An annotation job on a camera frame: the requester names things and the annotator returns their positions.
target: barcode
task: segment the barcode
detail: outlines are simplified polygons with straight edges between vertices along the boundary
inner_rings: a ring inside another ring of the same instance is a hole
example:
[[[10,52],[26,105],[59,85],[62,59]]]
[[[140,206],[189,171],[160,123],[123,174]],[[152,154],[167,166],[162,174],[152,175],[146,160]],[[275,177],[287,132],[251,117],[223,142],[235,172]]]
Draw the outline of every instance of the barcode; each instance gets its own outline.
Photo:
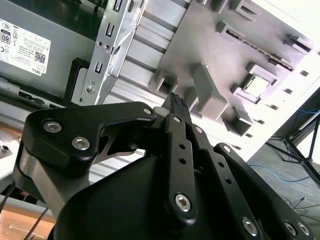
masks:
[[[46,55],[41,54],[40,52],[35,52],[35,56],[34,56],[34,60],[41,63],[41,64],[45,64],[46,61]]]

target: mounting hole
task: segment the mounting hole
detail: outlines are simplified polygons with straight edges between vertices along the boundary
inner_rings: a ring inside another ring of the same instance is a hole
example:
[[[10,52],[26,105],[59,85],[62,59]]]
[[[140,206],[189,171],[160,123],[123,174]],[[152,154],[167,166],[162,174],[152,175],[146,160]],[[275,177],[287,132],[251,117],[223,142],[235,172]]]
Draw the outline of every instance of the mounting hole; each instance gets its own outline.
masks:
[[[227,177],[225,178],[225,181],[226,181],[227,184],[232,184],[232,181]]]
[[[289,230],[290,233],[292,233],[292,235],[296,236],[297,235],[297,231],[294,228],[294,226],[292,226],[292,224],[288,221],[284,222],[284,225],[286,226],[286,228]]]
[[[186,160],[185,160],[183,157],[180,157],[180,158],[179,158],[179,162],[180,162],[181,164],[186,164],[186,163],[187,163]]]
[[[91,85],[88,85],[85,87],[85,91],[88,93],[88,94],[94,94],[95,93],[95,88]]]

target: metal side panel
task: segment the metal side panel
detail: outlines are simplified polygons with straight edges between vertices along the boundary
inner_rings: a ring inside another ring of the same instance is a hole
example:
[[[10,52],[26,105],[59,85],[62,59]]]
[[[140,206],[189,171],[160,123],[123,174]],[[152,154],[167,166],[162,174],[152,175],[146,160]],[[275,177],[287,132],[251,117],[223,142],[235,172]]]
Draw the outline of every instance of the metal side panel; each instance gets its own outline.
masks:
[[[145,11],[177,28],[186,9],[171,0],[151,0]]]
[[[96,105],[102,92],[109,93],[116,76],[110,76],[117,59],[122,65],[133,33],[139,23],[144,8],[132,9],[132,1],[122,0],[119,6],[108,2],[99,27],[90,66],[83,82],[76,82],[81,91],[73,91],[72,102],[80,106]]]
[[[120,78],[136,82],[139,85],[148,87],[154,73],[128,60],[125,60],[120,72]]]
[[[122,158],[118,157],[113,157],[108,160],[100,162],[100,164],[107,166],[108,168],[111,169],[122,169],[123,167],[127,166],[129,162],[126,160],[122,160]]]
[[[164,37],[159,36],[158,34],[152,32],[151,30],[149,30],[143,26],[137,27],[136,32],[135,32],[135,38],[137,39],[137,37],[139,39],[141,39],[140,41],[151,43],[151,44],[155,45],[155,47],[159,47],[164,50],[168,48],[169,43],[170,43],[169,40],[165,39]]]
[[[106,97],[105,101],[107,101],[108,104],[120,104],[120,103],[125,103],[126,102],[125,100],[113,95],[112,93],[110,93]]]
[[[115,171],[116,171],[115,169],[111,169],[99,163],[92,165],[90,168],[90,172],[96,173],[101,176],[107,176],[107,175],[113,174]]]
[[[168,28],[160,25],[155,21],[152,21],[149,18],[146,18],[145,16],[141,18],[139,25],[169,41],[174,37],[174,34],[175,34],[173,31],[169,30]]]
[[[164,99],[156,96],[136,85],[128,83],[126,80],[118,78],[114,87],[111,90],[112,94],[123,97],[126,102],[143,102],[151,108],[159,107],[164,103]]]
[[[163,55],[164,54],[162,52],[157,51],[135,39],[132,40],[127,54],[128,57],[131,57],[153,69],[157,69]]]

